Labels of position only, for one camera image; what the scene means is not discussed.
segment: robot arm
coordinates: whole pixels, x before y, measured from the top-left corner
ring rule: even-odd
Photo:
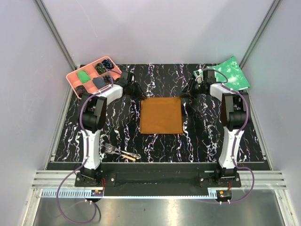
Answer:
[[[199,76],[198,81],[199,83],[196,82],[196,79],[191,79],[182,90],[180,97],[196,98],[198,94],[208,94],[222,102],[221,121],[224,126],[224,140],[214,178],[216,182],[233,179],[237,176],[237,169],[233,160],[237,161],[239,143],[244,131],[240,131],[238,135],[236,133],[246,120],[246,108],[249,108],[249,95],[246,92],[242,93],[248,103],[248,106],[245,106],[241,98],[225,89],[221,83],[216,81],[214,71],[210,69],[204,70],[203,76]],[[232,153],[235,136],[237,136],[237,141],[234,153]]]
[[[84,159],[87,159],[85,166],[81,170],[81,174],[93,180],[100,180],[99,170],[99,136],[106,121],[106,108],[112,101],[121,98],[124,94],[129,95],[134,100],[143,100],[146,98],[139,84],[135,81],[135,75],[129,72],[122,72],[121,77],[113,84],[113,86],[100,92],[93,97],[86,105],[82,115],[82,122],[87,131],[88,137],[82,131],[84,141]],[[91,96],[90,93],[84,93],[79,104],[82,109],[85,101]]]

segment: black base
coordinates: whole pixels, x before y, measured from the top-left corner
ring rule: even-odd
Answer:
[[[76,174],[75,187],[98,187],[102,186],[101,179],[105,179],[105,187],[114,187],[116,183],[116,173],[108,172],[101,174],[100,171],[97,171],[97,179],[87,178],[81,173]]]
[[[214,173],[199,173],[199,184],[201,187],[229,187],[231,182],[231,187],[241,187],[239,173],[236,173],[235,178],[225,178],[216,181],[214,179]]]

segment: brown square cloth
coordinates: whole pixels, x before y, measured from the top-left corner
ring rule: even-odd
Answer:
[[[181,99],[179,97],[149,97],[141,101],[140,133],[183,133]]]

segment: metal frame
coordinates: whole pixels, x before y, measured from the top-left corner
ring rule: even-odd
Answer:
[[[42,16],[45,20],[45,23],[47,24],[54,39],[56,40],[57,45],[59,46],[60,50],[62,51],[62,54],[65,56],[67,63],[69,64],[70,68],[74,71],[76,69],[76,65],[75,65],[71,55],[69,54],[61,36],[59,35],[43,1],[42,0],[33,0],[33,1],[36,3],[40,13],[42,14]]]
[[[35,179],[32,184],[32,189],[46,189],[46,188],[58,188],[62,180],[72,171],[69,170],[39,170],[36,173]],[[252,184],[252,176],[249,171],[238,171],[241,179],[241,188],[232,188],[233,190],[249,189]],[[254,189],[275,189],[285,190],[286,185],[283,180],[281,171],[254,171],[255,185]],[[100,189],[102,187],[75,187],[76,175],[72,174],[63,184],[62,188],[66,189]],[[220,190],[221,188],[213,187],[212,189]]]
[[[34,219],[37,213],[37,209],[39,206],[39,202],[41,197],[47,197],[47,193],[43,191],[55,190],[58,188],[62,179],[65,178],[71,171],[69,170],[40,170],[37,171],[35,180],[32,184],[32,194],[30,200],[28,202],[26,214],[23,220],[23,226],[31,226],[34,223]],[[252,177],[248,171],[239,171],[242,187],[241,188],[232,188],[233,190],[245,190],[250,189],[252,183]],[[288,196],[287,188],[285,182],[283,180],[283,175],[281,171],[254,171],[255,175],[255,186],[254,189],[258,190],[274,190],[277,202],[279,204],[279,208],[281,214],[283,216],[284,222],[286,226],[297,226],[298,221],[296,219],[295,213],[293,211],[293,207],[291,201]],[[75,174],[72,174],[62,186],[65,193],[65,198],[70,196],[69,193],[76,191],[89,191],[89,189],[99,189],[100,187],[74,187],[75,182]],[[104,198],[109,199],[212,199],[214,198],[215,190],[220,190],[220,188],[211,188],[208,197],[195,197],[195,196],[104,196]]]
[[[276,12],[281,1],[282,0],[274,0],[272,2],[266,16],[264,17],[261,25],[259,26],[252,42],[250,43],[250,45],[240,63],[241,68],[243,68],[245,66],[246,62],[248,61],[254,47],[256,46],[256,44],[257,44],[258,40],[260,39],[261,35],[263,34],[264,30],[268,26],[272,16]],[[34,2],[36,3],[39,11],[41,12],[47,26],[49,27],[51,33],[53,34],[53,37],[56,40],[60,50],[62,51],[62,54],[65,56],[70,68],[72,70],[75,70],[77,67],[76,67],[71,55],[69,54],[63,40],[61,39],[43,1],[42,0],[34,0]],[[48,161],[54,160],[53,154],[55,154],[55,152],[56,152],[60,134],[61,134],[61,131],[63,128],[64,119],[65,119],[65,116],[66,116],[66,113],[67,113],[67,110],[69,107],[69,100],[71,98],[71,95],[72,95],[72,90],[69,89],[66,93],[66,97],[65,97],[64,103],[63,103],[64,106],[60,113],[60,119],[57,124],[56,130],[55,130],[55,135],[52,140]],[[250,105],[251,105],[251,114],[252,114],[252,119],[254,122],[254,127],[256,130],[257,136],[258,136],[258,140],[261,145],[263,156],[267,158],[267,161],[268,161],[271,169],[273,169],[271,160],[270,160],[270,156],[268,154],[267,147],[264,142],[261,128],[259,126],[258,119],[256,117],[251,100],[250,100]],[[70,173],[69,170],[68,171],[41,170],[41,171],[37,172],[35,180],[32,184],[31,195],[28,200],[25,217],[24,217],[24,220],[22,223],[23,226],[33,225],[34,219],[36,216],[36,212],[37,212],[37,209],[38,209],[38,206],[40,203],[40,199],[41,199],[44,189],[47,189],[47,188],[52,188],[52,189],[56,188],[57,189],[57,187],[61,183],[62,179],[64,177],[66,177],[66,175],[68,173]],[[234,189],[249,189],[251,182],[252,182],[251,175],[247,171],[240,171],[239,173],[240,173],[242,187],[241,188],[233,188],[233,190]],[[294,211],[292,208],[292,204],[291,204],[290,198],[288,196],[288,192],[287,192],[285,182],[283,180],[283,176],[282,176],[281,172],[280,171],[254,171],[254,173],[255,173],[255,186],[254,186],[255,189],[272,189],[275,191],[277,201],[279,204],[279,208],[280,208],[282,216],[284,218],[285,225],[287,225],[287,226],[288,225],[298,225],[298,221],[295,217],[295,214],[294,214]],[[66,182],[62,188],[69,190],[69,191],[71,191],[71,190],[74,191],[75,189],[76,190],[83,189],[80,187],[74,187],[74,180],[75,180],[75,175],[70,176],[70,178],[66,180]],[[128,196],[115,196],[115,197],[111,196],[111,198],[129,198],[129,197]]]
[[[53,136],[52,141],[51,141],[50,150],[49,150],[47,161],[45,162],[44,169],[47,168],[47,165],[48,165],[49,162],[54,161],[57,146],[59,144],[60,136],[61,136],[61,133],[62,133],[62,130],[63,130],[65,117],[66,117],[67,112],[68,112],[69,102],[70,102],[70,98],[72,96],[72,91],[73,90],[72,90],[71,86],[68,86],[68,89],[67,89],[64,101],[63,101],[63,106],[62,106],[62,109],[61,109],[61,112],[60,112],[59,120],[58,120],[56,128],[55,128],[55,133],[54,133],[54,136]]]
[[[248,61],[251,53],[254,50],[254,47],[256,46],[258,40],[260,39],[261,35],[263,34],[264,30],[267,28],[271,18],[273,17],[274,13],[276,12],[276,10],[278,9],[278,6],[280,5],[280,3],[282,2],[282,0],[274,0],[270,6],[270,8],[268,9],[267,14],[265,15],[262,23],[260,24],[256,34],[254,35],[245,55],[243,56],[243,59],[241,60],[239,66],[242,69],[246,62]]]

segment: gray wall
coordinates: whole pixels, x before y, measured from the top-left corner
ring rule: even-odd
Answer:
[[[0,225],[16,226],[43,169],[70,72],[32,0],[0,6]]]
[[[43,0],[74,62],[240,61],[272,0]]]
[[[281,3],[243,68],[275,169],[301,222],[301,1]]]

